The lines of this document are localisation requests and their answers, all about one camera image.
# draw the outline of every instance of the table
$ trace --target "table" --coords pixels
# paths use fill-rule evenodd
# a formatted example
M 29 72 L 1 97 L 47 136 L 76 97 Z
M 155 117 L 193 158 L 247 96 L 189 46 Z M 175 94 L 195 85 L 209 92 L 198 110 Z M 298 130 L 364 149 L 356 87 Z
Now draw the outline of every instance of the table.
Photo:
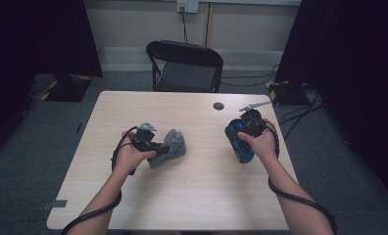
M 143 162 L 122 187 L 110 229 L 288 229 L 259 159 L 239 163 L 224 134 L 240 108 L 266 101 L 265 95 L 102 92 L 57 197 L 68 201 L 66 207 L 53 208 L 47 226 L 63 229 L 81 213 L 111 173 L 121 133 L 149 121 L 158 128 L 155 142 L 163 142 L 172 128 L 181 130 L 186 155 L 155 169 Z M 214 109 L 215 102 L 224 109 Z M 257 110 L 277 124 L 270 104 Z M 279 159 L 296 179 L 281 137 L 279 142 Z

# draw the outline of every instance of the white wall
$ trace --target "white wall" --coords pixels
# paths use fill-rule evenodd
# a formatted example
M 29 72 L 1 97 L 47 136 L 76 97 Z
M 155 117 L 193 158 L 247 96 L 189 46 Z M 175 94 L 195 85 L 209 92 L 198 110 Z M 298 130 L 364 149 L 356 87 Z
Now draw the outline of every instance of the white wall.
M 265 0 L 265 4 L 200 2 L 198 14 L 185 14 L 188 41 L 222 52 L 224 64 L 230 62 L 237 69 L 255 69 L 264 63 L 264 69 L 271 68 L 280 61 L 299 8 L 297 0 L 283 0 L 283 5 L 267 3 L 274 1 L 281 0 Z M 175 1 L 87 0 L 85 5 L 96 45 L 130 48 L 120 52 L 123 60 L 149 64 L 142 55 L 149 42 L 184 40 L 182 16 L 176 12 Z M 104 58 L 111 60 L 111 53 Z M 244 60 L 248 55 L 253 59 Z

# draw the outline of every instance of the hand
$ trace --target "hand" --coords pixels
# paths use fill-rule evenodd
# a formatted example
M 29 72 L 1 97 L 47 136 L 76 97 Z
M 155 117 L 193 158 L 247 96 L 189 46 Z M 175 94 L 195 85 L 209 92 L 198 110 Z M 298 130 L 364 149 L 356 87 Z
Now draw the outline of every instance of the hand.
M 267 124 L 267 128 L 272 129 L 274 132 L 276 131 L 273 123 L 268 119 L 264 118 L 264 122 Z M 237 136 L 252 146 L 253 151 L 262 163 L 266 159 L 276 158 L 275 140 L 273 134 L 269 130 L 264 130 L 258 137 L 250 136 L 244 132 L 239 132 Z
M 126 138 L 123 139 L 121 149 L 118 152 L 117 162 L 114 171 L 126 173 L 128 175 L 131 171 L 136 169 L 144 160 L 154 158 L 155 151 L 139 152 L 133 147 L 130 140 L 135 136 L 135 133 L 130 132 Z

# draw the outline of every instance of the forearm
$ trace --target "forearm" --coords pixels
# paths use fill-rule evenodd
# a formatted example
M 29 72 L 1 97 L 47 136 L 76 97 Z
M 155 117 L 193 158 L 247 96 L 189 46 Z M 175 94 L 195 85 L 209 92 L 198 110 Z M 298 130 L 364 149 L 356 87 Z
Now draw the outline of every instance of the forearm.
M 96 196 L 80 215 L 105 208 L 118 197 L 127 174 L 113 172 Z M 113 210 L 106 211 L 79 223 L 68 234 L 106 234 Z
M 263 164 L 271 182 L 277 189 L 314 201 L 290 176 L 277 158 L 266 158 Z M 277 196 L 277 199 L 292 234 L 332 234 L 328 220 L 320 211 L 281 196 Z

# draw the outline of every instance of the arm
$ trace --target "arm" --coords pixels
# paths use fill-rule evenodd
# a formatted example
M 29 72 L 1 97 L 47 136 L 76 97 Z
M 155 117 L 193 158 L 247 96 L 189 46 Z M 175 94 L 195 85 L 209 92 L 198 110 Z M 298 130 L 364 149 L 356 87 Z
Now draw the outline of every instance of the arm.
M 129 136 L 126 137 L 122 143 L 130 143 L 130 139 L 133 138 L 133 136 L 134 133 L 129 133 Z M 154 156 L 154 151 L 139 152 L 133 148 L 132 145 L 123 146 L 118 153 L 117 162 L 111 175 L 80 215 L 94 212 L 110 205 L 120 193 L 121 187 L 126 181 L 129 173 L 137 168 L 142 161 L 153 158 Z M 85 220 L 73 227 L 68 234 L 106 234 L 112 212 L 113 210 L 110 210 Z
M 314 201 L 277 159 L 275 141 L 270 131 L 264 131 L 256 138 L 242 132 L 239 132 L 238 136 L 252 146 L 276 188 Z M 277 199 L 292 234 L 333 234 L 328 220 L 320 211 L 280 196 L 277 196 Z

